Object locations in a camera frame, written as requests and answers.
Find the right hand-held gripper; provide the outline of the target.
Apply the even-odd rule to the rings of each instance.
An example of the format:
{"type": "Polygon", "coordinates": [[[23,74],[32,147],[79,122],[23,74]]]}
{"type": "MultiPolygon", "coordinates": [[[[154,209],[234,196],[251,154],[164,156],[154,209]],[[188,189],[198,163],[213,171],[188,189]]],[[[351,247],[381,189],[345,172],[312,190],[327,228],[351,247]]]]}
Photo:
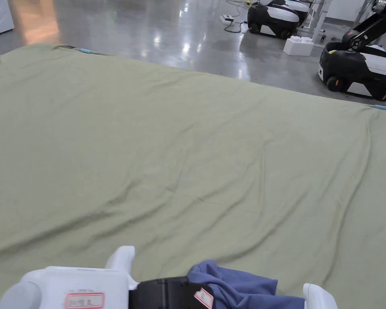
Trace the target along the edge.
{"type": "Polygon", "coordinates": [[[304,309],[338,309],[334,297],[318,285],[305,283],[303,295],[304,309]]]}

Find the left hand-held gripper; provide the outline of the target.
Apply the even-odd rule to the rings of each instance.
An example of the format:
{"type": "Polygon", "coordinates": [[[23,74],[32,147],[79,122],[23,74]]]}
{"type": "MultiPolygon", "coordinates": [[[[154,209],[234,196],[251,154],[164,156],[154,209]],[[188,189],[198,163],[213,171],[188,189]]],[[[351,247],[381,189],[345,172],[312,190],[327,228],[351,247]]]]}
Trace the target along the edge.
{"type": "Polygon", "coordinates": [[[134,246],[119,247],[104,268],[49,266],[26,273],[0,309],[213,309],[214,292],[188,277],[136,282],[134,246]]]}

